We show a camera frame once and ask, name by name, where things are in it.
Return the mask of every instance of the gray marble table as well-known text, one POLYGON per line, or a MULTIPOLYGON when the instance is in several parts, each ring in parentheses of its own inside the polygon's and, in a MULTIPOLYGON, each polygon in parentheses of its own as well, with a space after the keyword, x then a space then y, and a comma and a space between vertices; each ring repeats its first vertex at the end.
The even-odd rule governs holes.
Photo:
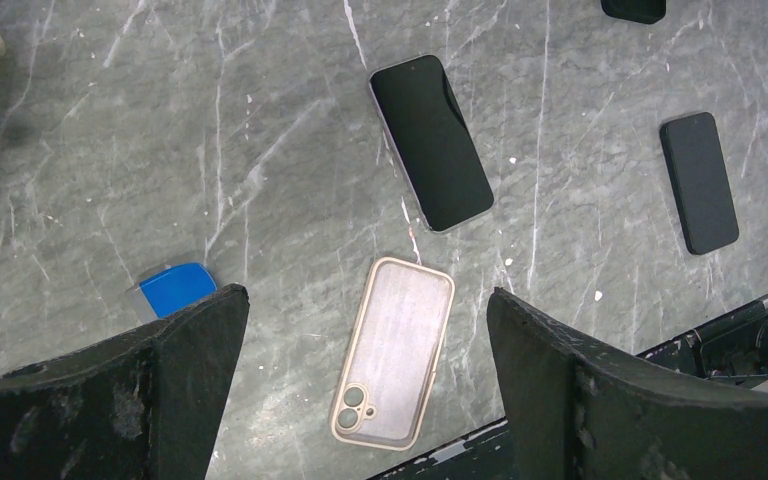
POLYGON ((251 294, 208 478, 365 478, 504 412, 484 311, 505 287, 630 352, 768 292, 768 0, 0 0, 0 374, 134 327, 122 293, 196 252, 251 294), (369 72, 450 75, 497 203, 433 234, 369 72), (659 124, 717 118, 740 239, 690 255, 659 124), (458 291, 413 450, 327 414, 382 255, 458 291))

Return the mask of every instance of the marble surface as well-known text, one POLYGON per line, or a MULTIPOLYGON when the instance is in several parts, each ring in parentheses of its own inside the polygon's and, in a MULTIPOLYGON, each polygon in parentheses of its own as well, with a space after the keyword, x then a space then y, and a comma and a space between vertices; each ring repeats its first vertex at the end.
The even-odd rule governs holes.
POLYGON ((494 286, 631 352, 768 292, 768 0, 670 0, 649 27, 597 0, 0 0, 0 32, 0 374, 134 327, 125 289, 194 252, 252 304, 210 479, 365 478, 502 416, 494 286), (417 220, 366 85, 419 53, 497 198, 446 235, 417 220), (657 132, 702 110, 741 234, 696 257, 657 132), (385 254, 458 288, 403 453, 327 425, 385 254))

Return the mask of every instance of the clear phone case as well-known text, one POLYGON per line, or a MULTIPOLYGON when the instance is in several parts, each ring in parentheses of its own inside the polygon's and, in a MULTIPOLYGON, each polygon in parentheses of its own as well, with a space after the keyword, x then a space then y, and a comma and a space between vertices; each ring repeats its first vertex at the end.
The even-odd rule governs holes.
POLYGON ((331 412, 357 445, 407 450, 419 436, 455 283, 395 258, 372 266, 331 412))

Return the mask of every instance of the black phone screen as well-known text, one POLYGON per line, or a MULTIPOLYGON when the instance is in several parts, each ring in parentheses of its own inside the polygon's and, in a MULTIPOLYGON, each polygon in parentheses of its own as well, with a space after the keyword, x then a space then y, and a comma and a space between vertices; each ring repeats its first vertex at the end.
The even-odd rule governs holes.
POLYGON ((442 232, 493 205, 493 191, 437 57, 379 70, 370 79, 428 226, 442 232))
POLYGON ((740 231, 714 117, 700 113, 665 123, 661 144, 690 253, 736 241, 740 231))

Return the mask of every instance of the blue plastic piece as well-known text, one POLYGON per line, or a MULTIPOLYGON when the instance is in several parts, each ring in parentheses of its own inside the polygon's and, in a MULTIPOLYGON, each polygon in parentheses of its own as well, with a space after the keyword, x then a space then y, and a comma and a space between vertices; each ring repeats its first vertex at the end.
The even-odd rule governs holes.
POLYGON ((140 290, 157 318, 166 318, 216 291, 216 282, 201 264, 184 263, 140 282, 140 290))

